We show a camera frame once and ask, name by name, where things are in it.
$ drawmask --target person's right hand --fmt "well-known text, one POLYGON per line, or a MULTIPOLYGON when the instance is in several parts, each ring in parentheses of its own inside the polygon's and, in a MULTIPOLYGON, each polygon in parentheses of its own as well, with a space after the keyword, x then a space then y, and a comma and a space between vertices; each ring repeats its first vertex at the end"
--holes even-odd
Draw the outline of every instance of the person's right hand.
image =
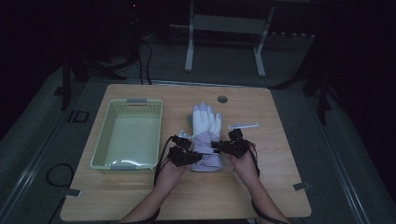
MULTIPOLYGON (((250 151, 253 152, 255 145, 252 143, 250 146, 250 151)), ((256 184, 257 181, 260 182, 259 175, 257 174, 255 161, 253 160, 251 153, 248 151, 240 159, 235 156, 228 154, 228 159, 233 165, 233 170, 241 178, 242 182, 248 188, 256 184)))

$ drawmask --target forearm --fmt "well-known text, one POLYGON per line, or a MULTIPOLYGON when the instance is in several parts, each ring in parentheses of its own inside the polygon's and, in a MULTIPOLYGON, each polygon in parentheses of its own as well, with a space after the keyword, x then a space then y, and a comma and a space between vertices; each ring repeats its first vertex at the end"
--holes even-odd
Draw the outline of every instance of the forearm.
POLYGON ((160 191, 154 188, 120 223, 136 222, 152 217, 161 207, 170 192, 160 191))
MULTIPOLYGON (((258 178, 254 183, 247 186, 247 189, 250 193, 250 196, 255 203, 256 207, 266 216, 290 223, 288 219, 283 215, 283 213, 276 206, 274 201, 271 199, 271 196, 268 194, 265 187, 262 185, 262 182, 258 178)), ((260 218, 261 224, 272 223, 263 218, 260 218)))

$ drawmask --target dark background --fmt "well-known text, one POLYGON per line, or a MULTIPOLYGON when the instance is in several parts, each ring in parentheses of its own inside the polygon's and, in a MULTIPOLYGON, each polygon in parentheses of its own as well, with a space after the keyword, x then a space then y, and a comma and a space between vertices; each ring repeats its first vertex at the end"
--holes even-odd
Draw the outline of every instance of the dark background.
MULTIPOLYGON (((125 24, 132 20, 126 9, 131 1, 0 2, 1 137, 21 115, 44 80, 61 66, 66 54, 77 49, 95 60, 108 61, 109 56, 134 48, 134 43, 111 42, 125 32, 134 36, 150 29, 166 39, 169 24, 188 24, 189 1, 134 2, 138 6, 134 15, 141 25, 136 33, 124 30, 125 24)), ((196 2, 200 3, 196 8, 198 12, 253 18, 265 18, 268 6, 276 4, 271 32, 317 35, 321 44, 320 50, 314 52, 315 58, 332 62, 331 68, 318 70, 332 71, 331 86, 395 201, 394 4, 372 0, 304 4, 196 2), (251 5, 262 7, 262 14, 249 11, 251 5), (330 29, 323 32, 323 27, 330 29)))

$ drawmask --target person's arm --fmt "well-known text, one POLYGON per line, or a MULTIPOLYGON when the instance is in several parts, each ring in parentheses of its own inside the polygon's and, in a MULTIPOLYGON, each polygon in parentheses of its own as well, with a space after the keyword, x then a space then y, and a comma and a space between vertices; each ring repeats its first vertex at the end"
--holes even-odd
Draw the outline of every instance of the person's arm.
MULTIPOLYGON (((251 199, 256 205, 257 209, 267 217, 280 220, 284 223, 290 223, 288 219, 276 206, 274 201, 271 199, 264 185, 260 181, 257 174, 255 161, 249 152, 245 153, 240 159, 237 159, 233 155, 229 155, 228 159, 233 164, 233 170, 241 178, 244 185, 247 187, 251 199)), ((259 217, 261 224, 272 224, 274 222, 267 221, 259 217)))
POLYGON ((176 167, 171 161, 166 163, 158 175, 154 189, 120 220, 120 223, 138 222, 151 218, 177 186, 186 170, 188 170, 187 166, 176 167))

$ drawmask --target person's left hand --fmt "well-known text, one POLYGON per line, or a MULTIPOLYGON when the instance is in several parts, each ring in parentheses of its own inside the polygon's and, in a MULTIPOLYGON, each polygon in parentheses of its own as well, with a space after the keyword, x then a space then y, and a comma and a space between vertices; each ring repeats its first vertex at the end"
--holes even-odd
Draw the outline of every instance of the person's left hand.
POLYGON ((155 188, 170 193, 177 186, 184 173, 189 170, 189 167, 185 165, 176 167, 169 160, 165 160, 163 164, 165 164, 165 166, 158 174, 155 188))

